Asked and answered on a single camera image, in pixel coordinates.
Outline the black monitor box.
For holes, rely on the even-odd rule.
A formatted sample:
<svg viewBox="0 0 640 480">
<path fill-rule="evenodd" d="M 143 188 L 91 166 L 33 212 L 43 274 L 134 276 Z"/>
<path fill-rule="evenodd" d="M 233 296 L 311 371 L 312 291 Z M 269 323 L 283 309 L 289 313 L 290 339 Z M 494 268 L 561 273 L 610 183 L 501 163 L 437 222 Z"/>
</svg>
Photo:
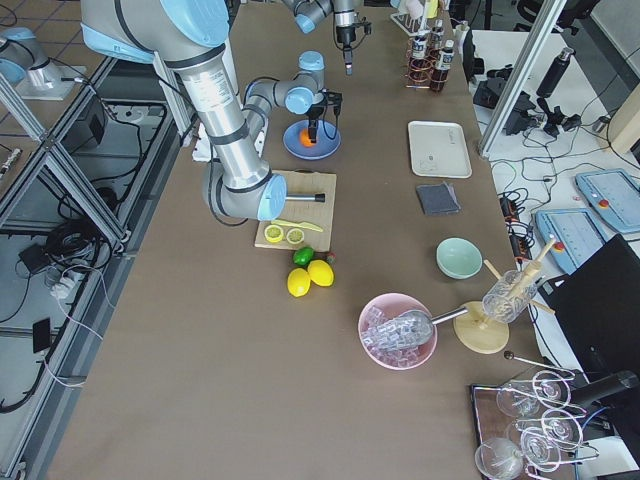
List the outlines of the black monitor box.
<svg viewBox="0 0 640 480">
<path fill-rule="evenodd" d="M 584 370 L 639 372 L 639 256 L 622 235 L 539 292 Z"/>
</svg>

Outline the lemon half right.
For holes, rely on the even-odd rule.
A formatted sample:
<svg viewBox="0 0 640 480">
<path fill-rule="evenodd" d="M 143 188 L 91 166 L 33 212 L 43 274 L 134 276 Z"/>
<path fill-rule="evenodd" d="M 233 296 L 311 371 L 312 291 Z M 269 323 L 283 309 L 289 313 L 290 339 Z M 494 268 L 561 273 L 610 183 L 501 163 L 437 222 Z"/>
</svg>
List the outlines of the lemon half right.
<svg viewBox="0 0 640 480">
<path fill-rule="evenodd" d="M 289 245 L 300 245 L 305 240 L 305 233 L 301 228 L 290 228 L 285 235 L 285 239 Z"/>
</svg>

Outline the dark grey folded cloth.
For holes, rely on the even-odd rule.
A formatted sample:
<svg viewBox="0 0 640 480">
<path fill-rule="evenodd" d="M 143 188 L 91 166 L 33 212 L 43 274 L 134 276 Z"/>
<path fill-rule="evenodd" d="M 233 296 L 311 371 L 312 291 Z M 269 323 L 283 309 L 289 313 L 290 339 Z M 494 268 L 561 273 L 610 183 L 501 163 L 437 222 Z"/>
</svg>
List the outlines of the dark grey folded cloth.
<svg viewBox="0 0 640 480">
<path fill-rule="evenodd" d="M 427 216 L 450 215 L 461 211 L 454 188 L 449 183 L 419 185 L 416 193 Z"/>
</svg>

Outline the lemon half left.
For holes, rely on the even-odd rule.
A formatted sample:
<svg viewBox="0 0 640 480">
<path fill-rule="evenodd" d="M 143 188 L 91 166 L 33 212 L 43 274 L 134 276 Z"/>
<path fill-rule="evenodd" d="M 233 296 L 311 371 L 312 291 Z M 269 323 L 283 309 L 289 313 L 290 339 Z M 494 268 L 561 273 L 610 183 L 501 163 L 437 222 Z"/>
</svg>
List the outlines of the lemon half left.
<svg viewBox="0 0 640 480">
<path fill-rule="evenodd" d="M 270 244 L 282 241 L 285 237 L 284 229 L 279 225 L 270 224 L 264 228 L 263 232 L 265 240 Z"/>
</svg>

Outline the aluminium frame post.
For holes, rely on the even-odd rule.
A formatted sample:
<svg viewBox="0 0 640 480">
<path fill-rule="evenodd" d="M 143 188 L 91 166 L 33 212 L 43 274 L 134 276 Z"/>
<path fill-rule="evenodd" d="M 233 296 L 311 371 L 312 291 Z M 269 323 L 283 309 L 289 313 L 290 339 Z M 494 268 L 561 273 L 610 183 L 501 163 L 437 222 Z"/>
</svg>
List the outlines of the aluminium frame post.
<svg viewBox="0 0 640 480">
<path fill-rule="evenodd" d="M 546 0 L 524 42 L 497 105 L 478 144 L 478 153 L 488 159 L 498 135 L 506 125 L 529 74 L 548 36 L 566 5 L 566 0 Z"/>
</svg>

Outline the wooden cup drying stand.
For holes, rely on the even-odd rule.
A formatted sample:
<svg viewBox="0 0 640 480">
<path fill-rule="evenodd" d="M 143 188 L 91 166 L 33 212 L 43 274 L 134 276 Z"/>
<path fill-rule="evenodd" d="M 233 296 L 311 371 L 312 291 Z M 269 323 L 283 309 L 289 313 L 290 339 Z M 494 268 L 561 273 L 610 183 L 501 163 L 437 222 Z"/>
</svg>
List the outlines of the wooden cup drying stand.
<svg viewBox="0 0 640 480">
<path fill-rule="evenodd" d="M 542 260 L 549 250 L 554 246 L 554 239 L 551 238 L 543 247 L 540 254 L 528 262 L 522 270 L 527 276 L 531 276 L 535 282 L 540 277 Z M 498 272 L 489 260 L 484 264 L 494 274 L 497 280 L 504 274 Z M 482 300 L 465 303 L 468 312 L 454 320 L 454 331 L 458 339 L 469 349 L 481 354 L 493 354 L 501 351 L 509 340 L 509 327 L 491 319 L 483 311 Z"/>
</svg>

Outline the clear glass on stand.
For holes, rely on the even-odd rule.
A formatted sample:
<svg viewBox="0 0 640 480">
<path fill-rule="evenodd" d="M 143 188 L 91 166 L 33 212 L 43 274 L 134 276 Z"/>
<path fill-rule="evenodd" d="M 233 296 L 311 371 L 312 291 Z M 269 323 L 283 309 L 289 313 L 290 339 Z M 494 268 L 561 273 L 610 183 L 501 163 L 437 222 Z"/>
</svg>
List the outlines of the clear glass on stand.
<svg viewBox="0 0 640 480">
<path fill-rule="evenodd" d="M 502 275 L 482 299 L 483 311 L 491 319 L 508 324 L 514 321 L 537 294 L 535 280 L 522 271 Z"/>
</svg>

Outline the wooden cutting board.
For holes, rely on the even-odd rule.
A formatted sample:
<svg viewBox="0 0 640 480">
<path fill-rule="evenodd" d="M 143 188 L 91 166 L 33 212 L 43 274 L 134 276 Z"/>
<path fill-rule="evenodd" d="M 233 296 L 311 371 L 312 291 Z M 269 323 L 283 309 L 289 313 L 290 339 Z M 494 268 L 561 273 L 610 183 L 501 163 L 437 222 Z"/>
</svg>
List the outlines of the wooden cutting board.
<svg viewBox="0 0 640 480">
<path fill-rule="evenodd" d="M 289 195 L 325 194 L 324 202 L 287 200 L 280 219 L 293 223 L 308 222 L 322 229 L 317 232 L 301 228 L 304 239 L 300 244 L 290 244 L 286 239 L 270 243 L 264 236 L 264 229 L 270 224 L 259 222 L 254 246 L 265 249 L 295 250 L 310 246 L 316 252 L 327 252 L 331 247 L 333 213 L 335 204 L 337 175 L 333 173 L 276 170 L 284 176 Z"/>
</svg>

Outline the pink bowl with ice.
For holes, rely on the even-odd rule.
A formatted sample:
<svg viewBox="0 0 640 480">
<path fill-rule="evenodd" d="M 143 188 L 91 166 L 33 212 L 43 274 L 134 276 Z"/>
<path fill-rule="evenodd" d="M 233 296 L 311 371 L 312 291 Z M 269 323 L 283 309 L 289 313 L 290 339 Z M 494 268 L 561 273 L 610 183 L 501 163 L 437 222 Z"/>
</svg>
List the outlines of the pink bowl with ice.
<svg viewBox="0 0 640 480">
<path fill-rule="evenodd" d="M 392 370 L 408 370 L 424 364 L 435 352 L 435 326 L 418 326 L 400 319 L 429 310 L 415 298 L 402 293 L 385 293 L 370 300 L 361 311 L 358 334 L 365 352 L 379 365 Z"/>
</svg>

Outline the lemon half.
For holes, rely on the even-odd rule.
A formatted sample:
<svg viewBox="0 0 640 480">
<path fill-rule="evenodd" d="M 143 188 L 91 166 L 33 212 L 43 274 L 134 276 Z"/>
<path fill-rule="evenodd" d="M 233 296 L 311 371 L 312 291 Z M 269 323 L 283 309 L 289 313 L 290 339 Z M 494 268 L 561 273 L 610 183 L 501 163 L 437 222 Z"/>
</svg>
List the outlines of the lemon half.
<svg viewBox="0 0 640 480">
<path fill-rule="evenodd" d="M 270 224 L 264 228 L 263 232 L 265 240 L 270 244 L 282 241 L 285 237 L 284 229 L 279 225 Z"/>
<path fill-rule="evenodd" d="M 305 240 L 305 233 L 301 228 L 290 228 L 285 235 L 285 239 L 289 245 L 300 245 Z"/>
</svg>

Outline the black water bottle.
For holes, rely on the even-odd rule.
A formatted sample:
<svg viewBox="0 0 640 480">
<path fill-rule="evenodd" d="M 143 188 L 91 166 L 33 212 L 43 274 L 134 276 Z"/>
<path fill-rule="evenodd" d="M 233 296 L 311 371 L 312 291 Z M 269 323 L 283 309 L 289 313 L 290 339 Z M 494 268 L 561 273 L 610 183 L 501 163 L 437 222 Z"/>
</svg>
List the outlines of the black water bottle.
<svg viewBox="0 0 640 480">
<path fill-rule="evenodd" d="M 564 47 L 557 56 L 554 57 L 542 81 L 540 82 L 536 95 L 538 98 L 549 98 L 560 80 L 564 76 L 575 50 L 571 47 Z"/>
</svg>

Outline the yellow plastic knife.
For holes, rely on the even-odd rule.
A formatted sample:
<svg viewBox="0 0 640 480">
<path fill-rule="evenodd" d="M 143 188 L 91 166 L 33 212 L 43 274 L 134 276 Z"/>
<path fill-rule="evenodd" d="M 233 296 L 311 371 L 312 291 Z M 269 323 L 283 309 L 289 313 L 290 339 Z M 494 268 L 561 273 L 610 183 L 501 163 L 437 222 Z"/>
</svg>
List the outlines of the yellow plastic knife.
<svg viewBox="0 0 640 480">
<path fill-rule="evenodd" d="M 300 228 L 300 229 L 311 230 L 311 231 L 320 232 L 320 233 L 324 231 L 324 229 L 321 226 L 311 222 L 307 222 L 307 221 L 295 222 L 295 221 L 288 221 L 283 219 L 274 219 L 271 221 L 271 223 L 273 225 Z"/>
</svg>

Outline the mint green bowl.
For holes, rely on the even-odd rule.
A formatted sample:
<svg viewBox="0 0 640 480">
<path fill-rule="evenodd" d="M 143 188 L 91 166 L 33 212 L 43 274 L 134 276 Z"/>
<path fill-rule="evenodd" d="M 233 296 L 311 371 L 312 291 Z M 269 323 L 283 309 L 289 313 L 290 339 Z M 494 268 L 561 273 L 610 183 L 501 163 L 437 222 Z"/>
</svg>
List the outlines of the mint green bowl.
<svg viewBox="0 0 640 480">
<path fill-rule="evenodd" d="M 475 276 L 482 268 L 480 250 L 463 238 L 447 238 L 436 248 L 436 263 L 446 276 L 463 280 Z"/>
</svg>

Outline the orange mandarin fruit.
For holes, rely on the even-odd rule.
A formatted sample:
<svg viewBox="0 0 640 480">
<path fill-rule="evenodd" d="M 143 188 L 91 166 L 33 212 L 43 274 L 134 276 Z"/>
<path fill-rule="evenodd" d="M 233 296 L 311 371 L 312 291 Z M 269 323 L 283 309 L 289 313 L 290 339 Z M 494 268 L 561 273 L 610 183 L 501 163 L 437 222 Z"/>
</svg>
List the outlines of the orange mandarin fruit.
<svg viewBox="0 0 640 480">
<path fill-rule="evenodd" d="M 305 148 L 311 148 L 316 145 L 317 140 L 311 136 L 308 129 L 303 129 L 299 133 L 299 142 Z"/>
</svg>

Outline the blue teach pendant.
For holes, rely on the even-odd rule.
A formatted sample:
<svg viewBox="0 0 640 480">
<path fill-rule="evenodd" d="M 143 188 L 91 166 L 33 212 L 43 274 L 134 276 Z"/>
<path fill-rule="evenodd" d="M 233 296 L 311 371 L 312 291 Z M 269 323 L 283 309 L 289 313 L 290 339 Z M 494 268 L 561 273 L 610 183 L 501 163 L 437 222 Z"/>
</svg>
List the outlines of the blue teach pendant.
<svg viewBox="0 0 640 480">
<path fill-rule="evenodd" d="M 594 211 L 613 230 L 639 232 L 639 186 L 623 169 L 580 173 L 575 176 L 578 190 Z"/>
<path fill-rule="evenodd" d="M 541 210 L 534 214 L 534 223 L 544 243 L 554 239 L 551 256 L 566 274 L 574 273 L 609 240 L 587 208 Z"/>
</svg>

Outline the cream rectangular tray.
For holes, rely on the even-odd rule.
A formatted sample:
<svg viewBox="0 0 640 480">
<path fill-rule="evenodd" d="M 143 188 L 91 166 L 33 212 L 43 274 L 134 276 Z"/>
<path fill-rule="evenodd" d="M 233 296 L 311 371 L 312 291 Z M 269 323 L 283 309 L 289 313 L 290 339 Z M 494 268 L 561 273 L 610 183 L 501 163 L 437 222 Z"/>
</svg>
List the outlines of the cream rectangular tray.
<svg viewBox="0 0 640 480">
<path fill-rule="evenodd" d="M 461 125 L 454 122 L 408 123 L 412 172 L 421 177 L 466 179 L 472 175 Z"/>
</svg>

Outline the brown bottle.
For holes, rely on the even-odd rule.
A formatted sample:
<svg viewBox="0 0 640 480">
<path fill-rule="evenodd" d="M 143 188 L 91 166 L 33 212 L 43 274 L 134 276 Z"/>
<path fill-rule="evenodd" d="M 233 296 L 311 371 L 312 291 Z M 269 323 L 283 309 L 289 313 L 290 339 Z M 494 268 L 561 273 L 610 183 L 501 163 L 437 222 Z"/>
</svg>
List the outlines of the brown bottle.
<svg viewBox="0 0 640 480">
<path fill-rule="evenodd" d="M 408 79 L 412 85 L 420 85 L 426 81 L 426 47 L 428 36 L 429 30 L 420 30 L 411 43 L 411 55 L 408 63 Z"/>
<path fill-rule="evenodd" d="M 443 90 L 454 54 L 454 41 L 446 40 L 444 46 L 439 50 L 437 60 L 434 64 L 434 69 L 431 74 L 429 88 L 432 92 L 441 92 Z"/>
<path fill-rule="evenodd" d="M 431 30 L 429 55 L 435 58 L 441 49 L 444 36 L 444 25 L 442 19 L 437 19 Z"/>
</svg>

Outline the wine glass tray rack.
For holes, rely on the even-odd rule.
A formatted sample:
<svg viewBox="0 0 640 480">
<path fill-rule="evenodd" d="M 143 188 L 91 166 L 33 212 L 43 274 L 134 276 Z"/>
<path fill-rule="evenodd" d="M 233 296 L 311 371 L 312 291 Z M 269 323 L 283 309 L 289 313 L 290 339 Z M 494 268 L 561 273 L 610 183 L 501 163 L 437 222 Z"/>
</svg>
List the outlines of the wine glass tray rack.
<svg viewBox="0 0 640 480">
<path fill-rule="evenodd" d="M 530 379 L 469 387 L 484 479 L 547 479 L 597 459 L 584 438 L 587 412 L 573 403 L 570 371 L 542 369 Z"/>
</svg>

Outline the yellow lemon right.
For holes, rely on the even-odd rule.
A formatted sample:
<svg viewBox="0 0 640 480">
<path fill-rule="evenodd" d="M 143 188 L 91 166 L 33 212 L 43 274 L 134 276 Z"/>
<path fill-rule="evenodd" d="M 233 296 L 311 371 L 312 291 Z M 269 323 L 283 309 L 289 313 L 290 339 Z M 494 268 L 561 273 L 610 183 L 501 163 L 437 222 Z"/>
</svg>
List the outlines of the yellow lemon right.
<svg viewBox="0 0 640 480">
<path fill-rule="evenodd" d="M 307 266 L 310 280 L 321 287 L 330 287 L 335 280 L 334 271 L 325 260 L 312 260 Z"/>
</svg>

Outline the orange power strip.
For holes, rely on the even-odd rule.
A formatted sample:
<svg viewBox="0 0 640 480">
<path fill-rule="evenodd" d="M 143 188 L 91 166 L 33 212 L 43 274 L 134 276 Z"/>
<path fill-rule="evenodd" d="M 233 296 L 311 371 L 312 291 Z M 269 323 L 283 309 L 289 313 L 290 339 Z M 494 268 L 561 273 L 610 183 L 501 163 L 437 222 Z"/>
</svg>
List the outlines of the orange power strip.
<svg viewBox="0 0 640 480">
<path fill-rule="evenodd" d="M 506 194 L 499 196 L 499 205 L 515 261 L 522 264 L 525 260 L 531 260 L 531 248 L 535 245 L 535 238 L 532 225 L 520 219 L 520 213 L 524 208 Z"/>
</svg>

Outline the blue teach pendant lower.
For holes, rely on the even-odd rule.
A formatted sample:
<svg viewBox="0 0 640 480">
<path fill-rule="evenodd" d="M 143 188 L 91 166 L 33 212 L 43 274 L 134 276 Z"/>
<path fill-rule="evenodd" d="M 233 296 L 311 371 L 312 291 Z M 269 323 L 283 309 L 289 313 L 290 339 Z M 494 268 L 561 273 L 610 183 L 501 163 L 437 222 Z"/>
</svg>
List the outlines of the blue teach pendant lower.
<svg viewBox="0 0 640 480">
<path fill-rule="evenodd" d="M 544 243 L 554 239 L 551 256 L 566 274 L 574 273 L 609 240 L 587 208 L 541 210 L 534 214 L 534 223 Z"/>
</svg>

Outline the yellow lemon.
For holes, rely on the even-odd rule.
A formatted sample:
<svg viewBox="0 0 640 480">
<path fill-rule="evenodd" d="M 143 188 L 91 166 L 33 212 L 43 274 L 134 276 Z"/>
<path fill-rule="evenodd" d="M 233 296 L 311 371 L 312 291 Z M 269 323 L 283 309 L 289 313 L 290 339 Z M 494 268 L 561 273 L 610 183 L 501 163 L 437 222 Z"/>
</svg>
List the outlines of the yellow lemon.
<svg viewBox="0 0 640 480">
<path fill-rule="evenodd" d="M 335 280 L 334 271 L 325 260 L 312 260 L 307 266 L 310 280 L 321 287 L 330 287 Z"/>
<path fill-rule="evenodd" d="M 287 290 L 295 298 L 305 296 L 311 286 L 311 278 L 306 269 L 295 268 L 287 277 Z"/>
</svg>

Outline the yellow lemon left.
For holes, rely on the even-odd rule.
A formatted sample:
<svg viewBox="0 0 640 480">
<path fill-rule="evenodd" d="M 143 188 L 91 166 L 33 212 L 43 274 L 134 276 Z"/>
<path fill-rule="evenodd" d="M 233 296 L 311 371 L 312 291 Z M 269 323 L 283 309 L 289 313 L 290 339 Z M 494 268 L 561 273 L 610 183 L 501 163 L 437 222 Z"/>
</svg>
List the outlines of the yellow lemon left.
<svg viewBox="0 0 640 480">
<path fill-rule="evenodd" d="M 311 286 L 311 278 L 306 269 L 295 268 L 287 277 L 287 290 L 295 298 L 305 296 Z"/>
</svg>

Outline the brown bottle front left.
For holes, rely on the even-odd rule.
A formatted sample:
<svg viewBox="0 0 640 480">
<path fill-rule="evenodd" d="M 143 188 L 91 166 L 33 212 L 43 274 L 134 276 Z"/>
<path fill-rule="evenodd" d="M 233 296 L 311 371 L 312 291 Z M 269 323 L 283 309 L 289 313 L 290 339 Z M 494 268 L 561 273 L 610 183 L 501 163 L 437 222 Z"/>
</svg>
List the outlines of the brown bottle front left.
<svg viewBox="0 0 640 480">
<path fill-rule="evenodd" d="M 412 85 L 420 85 L 426 81 L 426 47 L 428 36 L 429 30 L 420 30 L 411 43 L 411 55 L 408 63 L 408 79 Z"/>
</svg>

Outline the green lime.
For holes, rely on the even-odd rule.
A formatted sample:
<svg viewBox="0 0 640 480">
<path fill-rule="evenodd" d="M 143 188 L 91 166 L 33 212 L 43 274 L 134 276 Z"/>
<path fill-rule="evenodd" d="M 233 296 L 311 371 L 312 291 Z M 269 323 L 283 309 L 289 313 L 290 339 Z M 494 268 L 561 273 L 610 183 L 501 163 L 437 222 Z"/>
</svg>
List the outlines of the green lime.
<svg viewBox="0 0 640 480">
<path fill-rule="evenodd" d="M 306 267 L 315 256 L 315 251 L 309 246 L 302 247 L 296 250 L 293 254 L 293 263 L 300 267 Z"/>
</svg>

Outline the blue round plate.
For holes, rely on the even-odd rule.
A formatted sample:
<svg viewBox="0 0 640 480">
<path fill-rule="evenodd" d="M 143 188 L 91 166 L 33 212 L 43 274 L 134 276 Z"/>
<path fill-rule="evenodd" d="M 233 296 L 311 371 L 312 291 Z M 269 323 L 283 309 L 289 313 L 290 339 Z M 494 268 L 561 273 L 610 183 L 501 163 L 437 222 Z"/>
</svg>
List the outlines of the blue round plate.
<svg viewBox="0 0 640 480">
<path fill-rule="evenodd" d="M 292 155 L 308 161 L 321 160 L 332 155 L 341 144 L 341 135 L 336 127 L 329 122 L 319 120 L 317 143 L 311 148 L 303 147 L 299 142 L 299 133 L 307 129 L 308 121 L 301 120 L 290 125 L 283 134 L 286 150 Z"/>
</svg>

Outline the silver metal ice scoop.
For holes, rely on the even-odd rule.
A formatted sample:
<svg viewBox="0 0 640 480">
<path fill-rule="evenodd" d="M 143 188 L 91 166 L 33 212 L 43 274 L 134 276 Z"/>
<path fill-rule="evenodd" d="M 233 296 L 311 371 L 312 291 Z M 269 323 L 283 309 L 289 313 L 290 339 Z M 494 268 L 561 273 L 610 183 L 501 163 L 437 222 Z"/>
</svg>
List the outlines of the silver metal ice scoop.
<svg viewBox="0 0 640 480">
<path fill-rule="evenodd" d="M 406 311 L 379 328 L 381 346 L 386 350 L 400 350 L 423 345 L 433 337 L 436 325 L 467 312 L 464 306 L 436 317 L 421 310 Z"/>
</svg>

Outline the brown bottle front right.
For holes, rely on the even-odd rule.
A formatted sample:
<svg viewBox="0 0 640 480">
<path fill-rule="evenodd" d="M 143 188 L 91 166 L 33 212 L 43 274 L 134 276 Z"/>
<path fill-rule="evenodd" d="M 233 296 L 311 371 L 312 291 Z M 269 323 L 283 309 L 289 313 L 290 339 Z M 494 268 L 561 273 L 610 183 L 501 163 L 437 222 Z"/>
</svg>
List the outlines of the brown bottle front right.
<svg viewBox="0 0 640 480">
<path fill-rule="evenodd" d="M 432 92 L 441 92 L 443 90 L 454 54 L 454 41 L 446 40 L 444 46 L 439 50 L 437 60 L 434 64 L 434 69 L 431 74 L 429 88 Z"/>
</svg>

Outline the blue teach pendant upper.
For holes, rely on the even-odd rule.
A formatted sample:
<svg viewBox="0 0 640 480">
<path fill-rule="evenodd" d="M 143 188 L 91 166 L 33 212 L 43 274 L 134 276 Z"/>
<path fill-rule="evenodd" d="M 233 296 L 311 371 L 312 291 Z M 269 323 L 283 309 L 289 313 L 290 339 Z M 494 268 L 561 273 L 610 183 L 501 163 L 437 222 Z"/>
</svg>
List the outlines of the blue teach pendant upper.
<svg viewBox="0 0 640 480">
<path fill-rule="evenodd" d="M 639 186 L 623 169 L 580 173 L 575 176 L 578 190 L 594 211 L 613 230 L 639 232 Z"/>
</svg>

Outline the brown bottle back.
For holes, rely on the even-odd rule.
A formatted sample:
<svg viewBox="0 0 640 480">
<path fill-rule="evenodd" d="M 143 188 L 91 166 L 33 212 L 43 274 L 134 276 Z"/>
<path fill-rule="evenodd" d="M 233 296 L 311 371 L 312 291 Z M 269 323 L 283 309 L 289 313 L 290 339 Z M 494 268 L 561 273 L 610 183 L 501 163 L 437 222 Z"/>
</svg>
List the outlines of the brown bottle back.
<svg viewBox="0 0 640 480">
<path fill-rule="evenodd" d="M 442 19 L 437 19 L 431 30 L 429 55 L 435 58 L 441 49 L 444 36 L 444 25 Z"/>
</svg>

